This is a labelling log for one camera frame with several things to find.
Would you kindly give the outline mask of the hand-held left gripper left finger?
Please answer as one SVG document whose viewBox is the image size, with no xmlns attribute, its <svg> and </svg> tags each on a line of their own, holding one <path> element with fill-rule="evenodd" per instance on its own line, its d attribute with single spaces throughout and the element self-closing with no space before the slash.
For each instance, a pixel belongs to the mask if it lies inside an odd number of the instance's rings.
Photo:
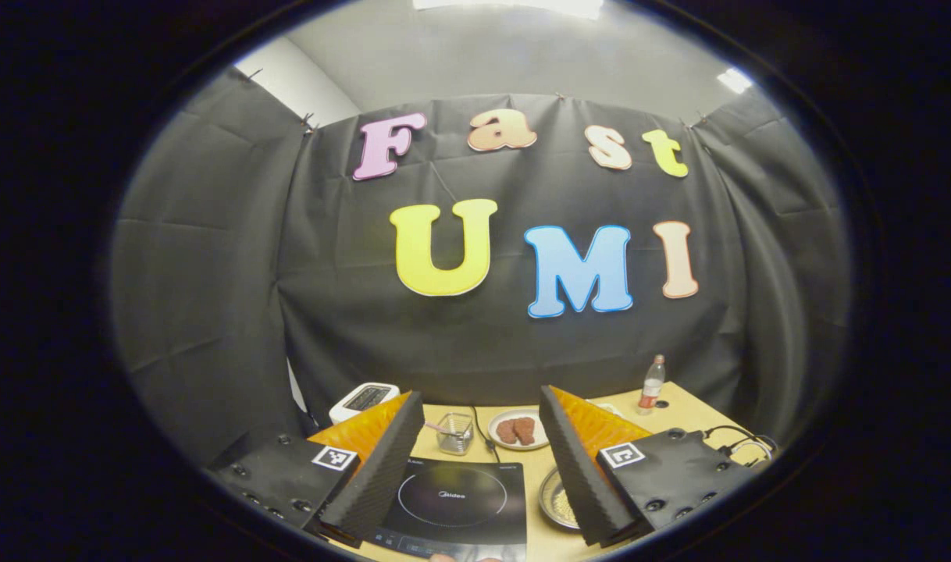
<svg viewBox="0 0 951 562">
<path fill-rule="evenodd" d="M 290 526 L 358 547 L 389 512 L 423 423 L 410 391 L 303 439 L 251 430 L 205 469 Z"/>
</svg>

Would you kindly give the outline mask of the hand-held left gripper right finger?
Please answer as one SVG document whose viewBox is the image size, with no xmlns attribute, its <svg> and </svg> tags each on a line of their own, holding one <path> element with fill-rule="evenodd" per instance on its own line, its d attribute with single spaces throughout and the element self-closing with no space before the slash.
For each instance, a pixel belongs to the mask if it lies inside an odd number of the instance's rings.
<svg viewBox="0 0 951 562">
<path fill-rule="evenodd" d="M 753 479 L 752 468 L 700 431 L 653 433 L 554 386 L 540 389 L 540 420 L 586 544 L 650 534 Z"/>
</svg>

